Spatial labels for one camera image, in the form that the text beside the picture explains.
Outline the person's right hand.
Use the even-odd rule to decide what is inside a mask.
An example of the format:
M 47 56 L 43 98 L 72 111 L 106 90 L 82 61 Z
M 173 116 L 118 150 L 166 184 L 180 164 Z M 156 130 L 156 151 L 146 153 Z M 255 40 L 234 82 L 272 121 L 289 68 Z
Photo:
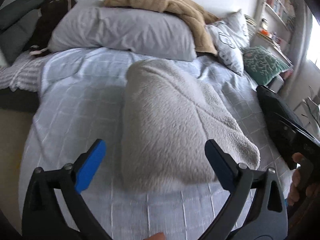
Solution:
M 296 169 L 292 175 L 292 183 L 290 185 L 289 194 L 287 196 L 287 204 L 288 206 L 293 206 L 296 202 L 299 201 L 300 197 L 318 197 L 319 196 L 319 184 L 312 184 L 308 186 L 305 193 L 299 193 L 298 185 L 302 176 L 300 171 Z

